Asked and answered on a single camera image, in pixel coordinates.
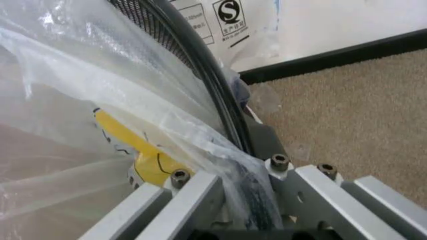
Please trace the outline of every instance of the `metal bracket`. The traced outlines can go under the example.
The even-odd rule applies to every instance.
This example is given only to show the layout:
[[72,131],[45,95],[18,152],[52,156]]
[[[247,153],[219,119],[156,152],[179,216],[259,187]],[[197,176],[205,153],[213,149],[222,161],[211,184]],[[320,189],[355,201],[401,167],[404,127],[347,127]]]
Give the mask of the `metal bracket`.
[[209,228],[224,202],[221,179],[199,171],[136,239],[187,239],[195,229]]
[[79,239],[134,239],[171,198],[170,191],[146,182]]
[[342,188],[407,239],[427,239],[427,212],[373,176]]
[[312,165],[290,170],[274,189],[279,193],[279,204],[304,228],[331,226],[349,240],[404,239]]

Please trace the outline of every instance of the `carpet floor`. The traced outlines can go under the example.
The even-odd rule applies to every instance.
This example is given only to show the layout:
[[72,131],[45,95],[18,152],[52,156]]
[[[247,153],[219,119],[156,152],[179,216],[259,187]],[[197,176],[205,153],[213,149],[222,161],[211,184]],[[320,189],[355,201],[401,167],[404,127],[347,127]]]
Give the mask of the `carpet floor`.
[[427,50],[250,89],[257,97],[249,105],[285,148],[309,152],[297,166],[329,163],[345,179],[373,175],[427,208]]

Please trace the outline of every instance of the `white wall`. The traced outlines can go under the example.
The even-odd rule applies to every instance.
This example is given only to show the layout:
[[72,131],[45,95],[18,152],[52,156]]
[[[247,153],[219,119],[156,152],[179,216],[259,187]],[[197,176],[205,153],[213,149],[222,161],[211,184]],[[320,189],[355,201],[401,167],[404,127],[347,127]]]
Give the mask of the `white wall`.
[[427,0],[281,0],[279,57],[244,71],[427,28]]

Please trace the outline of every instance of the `s logo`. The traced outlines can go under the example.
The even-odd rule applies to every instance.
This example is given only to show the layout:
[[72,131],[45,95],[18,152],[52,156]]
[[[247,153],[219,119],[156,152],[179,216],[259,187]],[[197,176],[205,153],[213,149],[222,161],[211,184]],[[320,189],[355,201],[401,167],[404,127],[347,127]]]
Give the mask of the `s logo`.
[[218,17],[225,22],[225,24],[235,24],[239,22],[237,18],[240,14],[240,6],[235,0],[225,0],[219,5]]

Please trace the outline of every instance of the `hex socket bolt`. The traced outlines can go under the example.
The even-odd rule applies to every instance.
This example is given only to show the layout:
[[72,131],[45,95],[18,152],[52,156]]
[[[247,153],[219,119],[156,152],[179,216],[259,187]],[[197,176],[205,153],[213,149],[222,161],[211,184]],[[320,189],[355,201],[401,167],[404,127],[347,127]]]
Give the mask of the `hex socket bolt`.
[[286,171],[288,170],[289,163],[291,159],[285,154],[274,154],[270,159],[271,168],[276,171]]
[[332,180],[335,180],[338,174],[338,170],[335,166],[326,163],[321,163],[317,165],[317,169],[319,169],[319,171],[321,171],[323,174],[325,174],[328,178]]
[[185,169],[177,169],[170,174],[172,186],[181,189],[190,180],[190,173]]

